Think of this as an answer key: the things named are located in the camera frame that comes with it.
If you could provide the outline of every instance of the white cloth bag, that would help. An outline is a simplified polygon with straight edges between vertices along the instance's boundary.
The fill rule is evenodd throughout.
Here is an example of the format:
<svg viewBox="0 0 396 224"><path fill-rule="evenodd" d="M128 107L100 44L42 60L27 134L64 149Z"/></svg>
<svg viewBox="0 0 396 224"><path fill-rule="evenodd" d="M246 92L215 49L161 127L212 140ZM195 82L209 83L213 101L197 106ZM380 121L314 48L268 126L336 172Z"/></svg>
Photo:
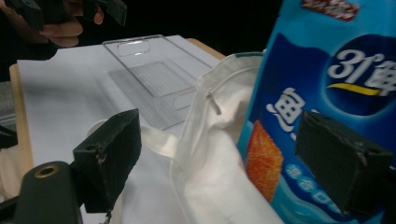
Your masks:
<svg viewBox="0 0 396 224"><path fill-rule="evenodd" d="M200 77L180 137L142 126L143 144L171 160L190 224L283 223L248 180L236 148L261 62L260 52L234 54Z"/></svg>

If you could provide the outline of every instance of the snack bag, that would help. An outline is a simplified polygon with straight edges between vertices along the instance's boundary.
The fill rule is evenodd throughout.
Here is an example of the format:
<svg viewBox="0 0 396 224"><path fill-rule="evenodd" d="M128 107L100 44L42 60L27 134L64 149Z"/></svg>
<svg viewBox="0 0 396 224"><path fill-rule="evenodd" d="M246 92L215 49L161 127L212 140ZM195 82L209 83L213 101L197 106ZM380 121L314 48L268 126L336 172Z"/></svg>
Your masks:
<svg viewBox="0 0 396 224"><path fill-rule="evenodd" d="M238 142L247 175L286 223L379 223L380 207L343 213L294 148L314 111L394 153L395 95L395 0L284 0Z"/></svg>

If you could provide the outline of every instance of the white strap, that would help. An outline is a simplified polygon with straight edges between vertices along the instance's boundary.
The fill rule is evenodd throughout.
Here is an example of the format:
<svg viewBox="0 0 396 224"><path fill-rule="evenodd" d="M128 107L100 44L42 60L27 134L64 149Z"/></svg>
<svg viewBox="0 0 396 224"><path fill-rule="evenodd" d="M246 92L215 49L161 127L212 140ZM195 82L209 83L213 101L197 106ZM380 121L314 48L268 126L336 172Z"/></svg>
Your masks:
<svg viewBox="0 0 396 224"><path fill-rule="evenodd" d="M164 131L140 126L142 143L156 153L173 159L177 152L178 139Z"/></svg>

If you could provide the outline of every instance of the white paper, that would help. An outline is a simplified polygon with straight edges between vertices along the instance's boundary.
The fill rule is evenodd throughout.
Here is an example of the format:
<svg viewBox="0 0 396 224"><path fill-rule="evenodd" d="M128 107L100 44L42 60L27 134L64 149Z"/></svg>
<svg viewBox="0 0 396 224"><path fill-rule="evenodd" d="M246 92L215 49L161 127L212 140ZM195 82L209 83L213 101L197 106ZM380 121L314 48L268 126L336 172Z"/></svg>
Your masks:
<svg viewBox="0 0 396 224"><path fill-rule="evenodd" d="M211 67L219 60L181 36L169 40ZM73 161L72 150L90 127L134 105L108 75L122 66L102 45L59 49L50 60L18 61L34 165L48 161ZM199 77L207 69L187 69ZM147 125L144 115L142 124ZM166 131L178 135L182 123ZM122 224L185 223L168 177L168 160L142 148L122 198ZM103 223L105 214L85 214L84 223Z"/></svg>

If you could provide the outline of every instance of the finger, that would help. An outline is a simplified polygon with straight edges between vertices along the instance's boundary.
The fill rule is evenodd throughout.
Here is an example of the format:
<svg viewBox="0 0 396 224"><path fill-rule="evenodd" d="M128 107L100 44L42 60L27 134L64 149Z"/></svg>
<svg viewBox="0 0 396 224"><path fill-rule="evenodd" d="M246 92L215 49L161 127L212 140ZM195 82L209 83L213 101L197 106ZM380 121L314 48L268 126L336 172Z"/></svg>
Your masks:
<svg viewBox="0 0 396 224"><path fill-rule="evenodd" d="M78 37L69 36L69 37L49 37L49 40L61 47L71 48L78 44Z"/></svg>
<svg viewBox="0 0 396 224"><path fill-rule="evenodd" d="M103 23L103 19L105 18L105 12L103 12L103 10L100 8L99 5L97 5L97 9L96 9L96 14L93 17L93 22L95 24L102 24Z"/></svg>
<svg viewBox="0 0 396 224"><path fill-rule="evenodd" d="M61 24L45 24L40 34L46 37L67 37L81 35L82 31L82 25L73 17L71 21Z"/></svg>

